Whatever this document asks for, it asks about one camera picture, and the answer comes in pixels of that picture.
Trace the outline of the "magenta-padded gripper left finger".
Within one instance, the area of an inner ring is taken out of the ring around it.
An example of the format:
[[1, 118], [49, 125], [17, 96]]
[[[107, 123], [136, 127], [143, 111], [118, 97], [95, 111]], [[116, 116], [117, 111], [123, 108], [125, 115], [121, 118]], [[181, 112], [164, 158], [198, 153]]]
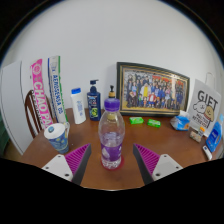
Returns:
[[44, 165], [42, 169], [73, 182], [76, 185], [80, 185], [90, 155], [91, 145], [86, 144], [66, 155], [57, 154], [46, 165]]

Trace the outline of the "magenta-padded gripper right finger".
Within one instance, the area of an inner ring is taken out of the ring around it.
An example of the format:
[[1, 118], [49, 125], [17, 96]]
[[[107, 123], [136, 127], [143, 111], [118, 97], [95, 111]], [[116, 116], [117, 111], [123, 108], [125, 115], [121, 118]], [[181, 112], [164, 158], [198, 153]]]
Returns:
[[133, 154], [145, 185], [182, 169], [168, 154], [159, 155], [139, 144], [133, 145]]

